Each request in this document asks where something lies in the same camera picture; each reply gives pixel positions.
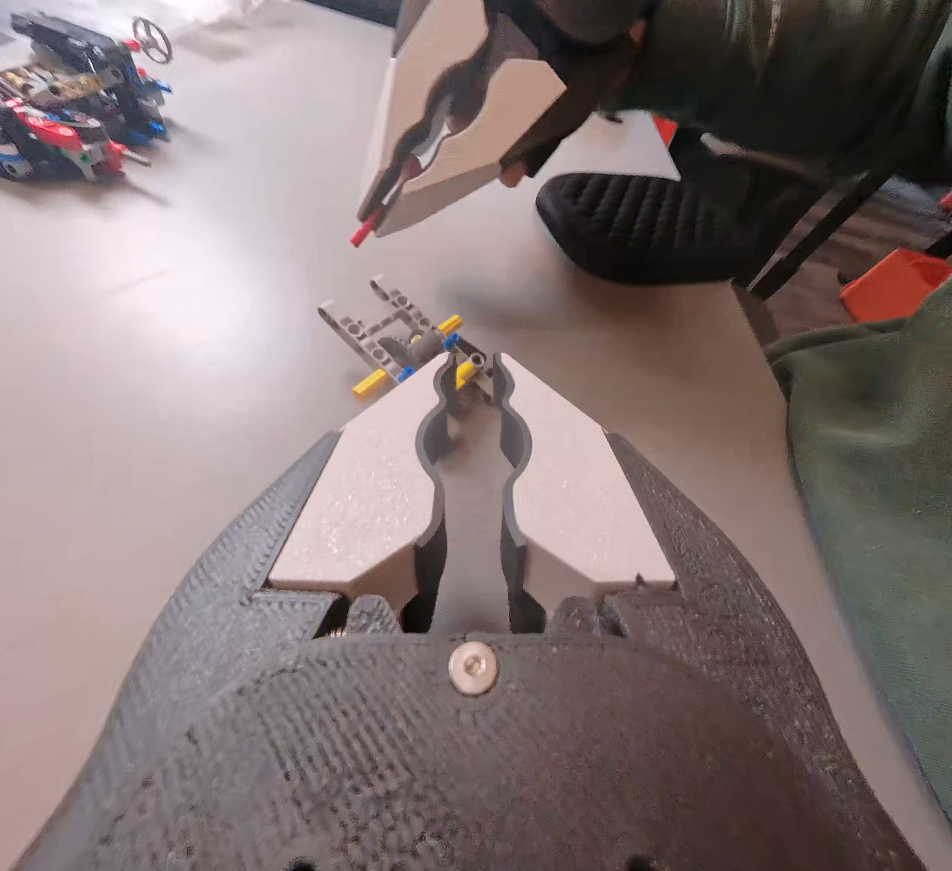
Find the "lego car chassis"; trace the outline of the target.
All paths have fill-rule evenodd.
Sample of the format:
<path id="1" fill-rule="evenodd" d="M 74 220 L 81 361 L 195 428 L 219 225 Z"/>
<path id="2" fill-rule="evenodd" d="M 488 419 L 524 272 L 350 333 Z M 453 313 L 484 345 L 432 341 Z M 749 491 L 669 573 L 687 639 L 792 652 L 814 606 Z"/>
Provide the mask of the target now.
<path id="1" fill-rule="evenodd" d="M 172 89 L 135 57 L 169 64 L 167 33 L 141 17 L 124 40 L 41 12 L 9 23 L 32 56 L 1 72 L 2 179 L 96 183 L 123 177 L 126 163 L 149 166 L 140 149 L 170 138 L 162 109 Z"/>

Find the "orange angular object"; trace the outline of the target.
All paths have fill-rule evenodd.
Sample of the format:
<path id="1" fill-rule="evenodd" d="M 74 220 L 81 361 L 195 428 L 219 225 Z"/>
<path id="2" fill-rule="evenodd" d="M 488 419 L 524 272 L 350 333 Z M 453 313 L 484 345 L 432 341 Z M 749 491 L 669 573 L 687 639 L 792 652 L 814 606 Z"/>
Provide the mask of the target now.
<path id="1" fill-rule="evenodd" d="M 909 317 L 950 276 L 949 262 L 896 249 L 861 277 L 848 282 L 839 300 L 856 322 Z"/>

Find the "red lego axle pin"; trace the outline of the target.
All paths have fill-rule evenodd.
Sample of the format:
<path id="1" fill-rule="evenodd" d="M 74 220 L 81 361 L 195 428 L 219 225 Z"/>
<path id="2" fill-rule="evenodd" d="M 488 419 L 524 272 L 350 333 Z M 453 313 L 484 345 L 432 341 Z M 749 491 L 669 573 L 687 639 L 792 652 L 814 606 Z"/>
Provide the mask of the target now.
<path id="1" fill-rule="evenodd" d="M 388 212 L 388 204 L 396 197 L 399 189 L 410 179 L 415 178 L 422 172 L 420 159 L 416 155 L 410 155 L 405 160 L 403 167 L 398 175 L 397 182 L 391 192 L 380 204 L 367 216 L 366 220 L 361 222 L 357 230 L 350 239 L 351 246 L 358 248 L 376 231 L 378 225 Z"/>

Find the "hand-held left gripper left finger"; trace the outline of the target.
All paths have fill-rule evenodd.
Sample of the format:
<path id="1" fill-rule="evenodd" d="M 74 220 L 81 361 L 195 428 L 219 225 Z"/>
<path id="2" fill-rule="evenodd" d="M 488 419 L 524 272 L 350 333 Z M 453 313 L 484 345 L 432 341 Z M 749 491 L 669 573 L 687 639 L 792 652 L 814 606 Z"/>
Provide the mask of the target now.
<path id="1" fill-rule="evenodd" d="M 445 489 L 456 360 L 444 354 L 340 431 L 268 584 L 391 607 L 434 603 L 446 565 Z"/>

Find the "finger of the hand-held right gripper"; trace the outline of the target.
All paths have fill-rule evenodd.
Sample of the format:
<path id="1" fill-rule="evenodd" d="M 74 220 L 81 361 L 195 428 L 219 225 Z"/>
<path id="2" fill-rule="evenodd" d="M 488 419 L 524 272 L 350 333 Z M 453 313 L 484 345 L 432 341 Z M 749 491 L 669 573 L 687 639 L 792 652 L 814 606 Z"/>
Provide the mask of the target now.
<path id="1" fill-rule="evenodd" d="M 366 221 L 393 190 L 410 154 L 436 133 L 451 78 L 488 38 L 483 0 L 429 0 L 391 57 L 363 174 L 358 219 Z"/>
<path id="2" fill-rule="evenodd" d="M 408 229 L 490 184 L 506 154 L 564 92 L 564 82 L 548 63 L 504 61 L 489 80 L 476 117 L 439 139 L 420 174 L 388 202 L 372 228 L 375 237 Z"/>

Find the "person's green sweatshirt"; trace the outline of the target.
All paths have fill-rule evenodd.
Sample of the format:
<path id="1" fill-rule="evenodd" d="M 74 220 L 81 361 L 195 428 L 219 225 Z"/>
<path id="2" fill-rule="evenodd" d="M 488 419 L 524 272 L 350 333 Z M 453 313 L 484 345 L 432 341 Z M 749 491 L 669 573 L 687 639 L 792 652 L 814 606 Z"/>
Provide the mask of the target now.
<path id="1" fill-rule="evenodd" d="M 791 471 L 889 715 L 951 819 L 951 286 L 769 346 Z"/>

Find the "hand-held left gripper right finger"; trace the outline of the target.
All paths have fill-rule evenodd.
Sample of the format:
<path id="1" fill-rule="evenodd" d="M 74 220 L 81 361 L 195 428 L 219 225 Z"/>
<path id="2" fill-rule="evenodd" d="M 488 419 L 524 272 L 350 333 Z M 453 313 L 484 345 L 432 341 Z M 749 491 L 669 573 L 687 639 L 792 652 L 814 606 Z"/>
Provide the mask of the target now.
<path id="1" fill-rule="evenodd" d="M 503 493 L 501 563 L 510 611 L 555 611 L 677 579 L 613 450 L 588 414 L 508 354 L 493 357 Z"/>

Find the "grey lego frame assembly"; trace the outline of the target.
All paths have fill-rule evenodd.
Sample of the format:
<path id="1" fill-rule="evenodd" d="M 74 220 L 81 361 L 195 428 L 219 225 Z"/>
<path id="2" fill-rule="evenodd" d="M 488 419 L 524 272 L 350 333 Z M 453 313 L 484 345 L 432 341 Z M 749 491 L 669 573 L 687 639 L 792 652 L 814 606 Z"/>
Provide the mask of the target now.
<path id="1" fill-rule="evenodd" d="M 437 326 L 449 316 L 429 317 L 406 292 L 382 275 L 370 279 L 369 287 L 379 302 L 378 309 L 369 316 L 356 315 L 335 301 L 326 301 L 318 308 L 324 324 L 367 366 L 366 376 L 381 368 L 394 378 L 387 391 L 359 402 L 374 401 L 399 386 L 396 377 L 402 368 L 411 365 L 416 375 L 429 363 L 451 356 L 455 360 L 455 391 L 460 403 L 480 400 L 487 406 L 493 405 L 490 357 L 464 337 L 464 321 L 457 331 L 458 348 L 446 352 L 442 346 L 445 335 Z"/>

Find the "person's right forearm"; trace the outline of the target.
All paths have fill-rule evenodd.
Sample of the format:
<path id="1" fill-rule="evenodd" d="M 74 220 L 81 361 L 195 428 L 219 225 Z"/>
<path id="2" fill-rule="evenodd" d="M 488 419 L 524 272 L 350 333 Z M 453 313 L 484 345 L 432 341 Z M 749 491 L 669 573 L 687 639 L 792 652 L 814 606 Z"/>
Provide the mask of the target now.
<path id="1" fill-rule="evenodd" d="M 614 105 L 950 185 L 951 0 L 663 0 Z"/>

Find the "person's right hand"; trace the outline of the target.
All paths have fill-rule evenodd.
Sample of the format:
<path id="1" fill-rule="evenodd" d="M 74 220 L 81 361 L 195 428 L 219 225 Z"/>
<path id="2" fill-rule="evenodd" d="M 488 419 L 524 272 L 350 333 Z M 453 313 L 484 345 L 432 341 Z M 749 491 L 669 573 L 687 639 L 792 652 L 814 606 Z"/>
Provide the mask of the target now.
<path id="1" fill-rule="evenodd" d="M 501 164 L 499 179 L 515 187 L 536 175 L 560 143 L 599 107 L 613 103 L 625 88 L 649 31 L 637 20 L 625 37 L 593 48 L 565 46 L 546 58 L 565 88 L 515 144 Z"/>

